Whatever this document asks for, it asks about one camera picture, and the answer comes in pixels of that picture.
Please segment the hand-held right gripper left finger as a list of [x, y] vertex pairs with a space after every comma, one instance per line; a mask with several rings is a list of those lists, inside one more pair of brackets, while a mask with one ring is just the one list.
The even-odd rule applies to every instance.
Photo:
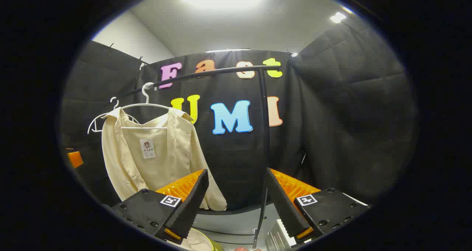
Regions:
[[193, 226], [208, 187], [208, 171], [202, 169], [157, 191], [141, 189], [110, 211], [153, 237], [181, 244]]

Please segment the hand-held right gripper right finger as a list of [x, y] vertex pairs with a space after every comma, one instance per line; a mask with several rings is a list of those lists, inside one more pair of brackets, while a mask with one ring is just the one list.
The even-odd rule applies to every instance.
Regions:
[[339, 189], [317, 189], [271, 168], [266, 173], [268, 194], [297, 244], [330, 234], [369, 210]]

